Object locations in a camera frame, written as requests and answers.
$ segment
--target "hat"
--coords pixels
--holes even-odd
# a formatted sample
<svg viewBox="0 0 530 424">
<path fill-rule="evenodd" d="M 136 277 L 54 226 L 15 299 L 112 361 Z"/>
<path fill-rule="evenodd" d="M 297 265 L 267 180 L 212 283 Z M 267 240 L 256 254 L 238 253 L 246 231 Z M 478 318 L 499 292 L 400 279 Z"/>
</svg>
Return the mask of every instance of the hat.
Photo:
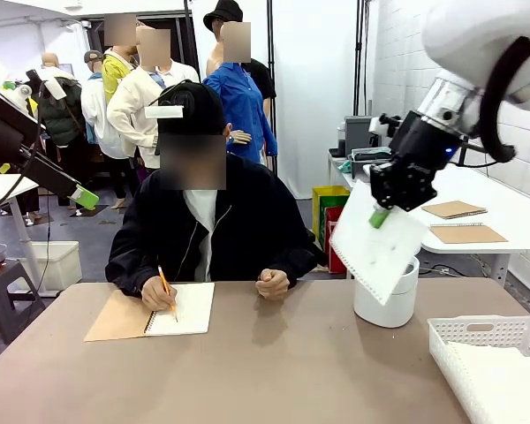
<svg viewBox="0 0 530 424">
<path fill-rule="evenodd" d="M 226 126 L 222 102 L 213 88 L 186 79 L 166 88 L 159 106 L 182 106 L 183 117 L 157 119 L 159 139 L 168 135 L 221 135 Z"/>
<path fill-rule="evenodd" d="M 85 64 L 88 62 L 98 62 L 102 60 L 102 53 L 98 50 L 89 50 L 85 53 Z"/>
<path fill-rule="evenodd" d="M 224 22 L 242 22 L 244 12 L 235 0 L 219 0 L 216 9 L 204 17 L 204 25 L 212 31 L 212 20 L 221 19 Z"/>
</svg>

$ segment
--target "seated person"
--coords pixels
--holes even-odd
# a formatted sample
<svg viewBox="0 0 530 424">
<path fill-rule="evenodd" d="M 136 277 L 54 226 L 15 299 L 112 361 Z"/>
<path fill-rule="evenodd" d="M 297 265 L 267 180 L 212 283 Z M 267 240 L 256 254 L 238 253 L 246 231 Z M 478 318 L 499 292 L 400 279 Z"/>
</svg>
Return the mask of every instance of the seated person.
<svg viewBox="0 0 530 424">
<path fill-rule="evenodd" d="M 231 124 L 212 88 L 185 81 L 159 104 L 183 105 L 183 117 L 158 119 L 162 168 L 125 212 L 108 281 L 152 310 L 176 294 L 165 293 L 158 265 L 169 283 L 251 280 L 265 299 L 281 299 L 319 260 L 291 193 L 264 166 L 226 154 Z"/>
</svg>

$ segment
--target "white basket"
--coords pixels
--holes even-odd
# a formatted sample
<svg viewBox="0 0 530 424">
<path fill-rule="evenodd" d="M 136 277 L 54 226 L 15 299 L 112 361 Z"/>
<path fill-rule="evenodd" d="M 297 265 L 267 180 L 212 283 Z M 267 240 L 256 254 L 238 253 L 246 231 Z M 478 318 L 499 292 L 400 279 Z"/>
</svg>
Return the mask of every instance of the white basket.
<svg viewBox="0 0 530 424">
<path fill-rule="evenodd" d="M 47 263 L 47 242 L 33 241 L 35 257 L 39 268 L 39 278 L 43 275 L 45 264 Z M 27 274 L 31 276 L 31 269 L 26 258 L 19 258 Z M 47 290 L 64 290 L 70 285 L 77 283 L 82 278 L 80 268 L 79 242 L 78 241 L 50 241 L 49 242 L 49 263 L 42 285 Z M 23 280 L 16 281 L 20 289 L 26 289 L 27 285 L 22 284 Z"/>
<path fill-rule="evenodd" d="M 493 424 L 475 396 L 474 388 L 461 361 L 450 353 L 446 342 L 475 346 L 516 347 L 530 356 L 530 316 L 459 316 L 428 320 L 430 353 L 442 370 L 459 403 L 473 424 Z"/>
</svg>

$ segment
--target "person's right hand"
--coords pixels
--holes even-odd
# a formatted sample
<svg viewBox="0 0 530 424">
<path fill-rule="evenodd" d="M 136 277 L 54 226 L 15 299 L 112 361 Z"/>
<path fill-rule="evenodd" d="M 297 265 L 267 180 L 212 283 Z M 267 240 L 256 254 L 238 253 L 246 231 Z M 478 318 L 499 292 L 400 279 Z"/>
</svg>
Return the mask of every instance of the person's right hand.
<svg viewBox="0 0 530 424">
<path fill-rule="evenodd" d="M 230 136 L 233 138 L 233 144 L 248 144 L 251 142 L 251 134 L 241 130 L 230 132 Z"/>
<path fill-rule="evenodd" d="M 177 291 L 170 287 L 170 294 L 163 288 L 163 280 L 159 276 L 152 276 L 141 289 L 141 300 L 152 311 L 164 311 L 175 305 Z"/>
</svg>

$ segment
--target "black t-shirt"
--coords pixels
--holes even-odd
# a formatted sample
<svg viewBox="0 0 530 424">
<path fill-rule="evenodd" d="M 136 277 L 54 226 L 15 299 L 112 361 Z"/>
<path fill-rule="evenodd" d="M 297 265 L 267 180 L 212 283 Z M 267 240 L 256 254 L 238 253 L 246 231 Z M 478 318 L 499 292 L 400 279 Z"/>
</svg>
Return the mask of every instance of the black t-shirt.
<svg viewBox="0 0 530 424">
<path fill-rule="evenodd" d="M 263 100 L 274 99 L 276 97 L 275 87 L 273 86 L 273 81 L 271 80 L 271 75 L 269 74 L 269 68 L 267 66 L 258 60 L 251 59 L 251 63 L 241 64 L 241 67 L 251 75 L 255 85 L 259 88 L 259 91 L 261 91 Z"/>
</svg>

